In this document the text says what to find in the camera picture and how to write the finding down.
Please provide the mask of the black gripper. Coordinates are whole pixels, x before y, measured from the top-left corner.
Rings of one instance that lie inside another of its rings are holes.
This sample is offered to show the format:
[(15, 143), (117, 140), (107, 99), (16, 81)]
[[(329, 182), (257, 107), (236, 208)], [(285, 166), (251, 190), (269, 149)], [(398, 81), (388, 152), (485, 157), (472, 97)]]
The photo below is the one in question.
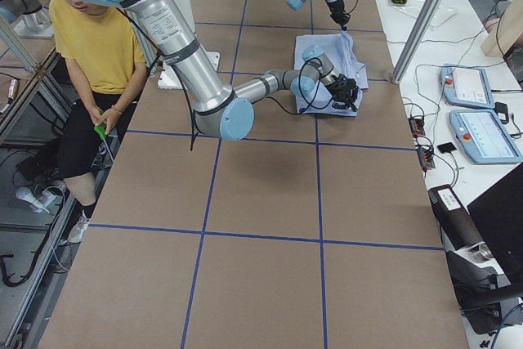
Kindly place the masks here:
[(329, 3), (331, 19), (341, 27), (342, 31), (347, 31), (350, 14), (345, 10), (345, 3), (343, 0), (337, 0)]
[(332, 96), (333, 108), (336, 110), (358, 111), (356, 105), (359, 95), (359, 87), (353, 78), (339, 74), (334, 81), (326, 86)]

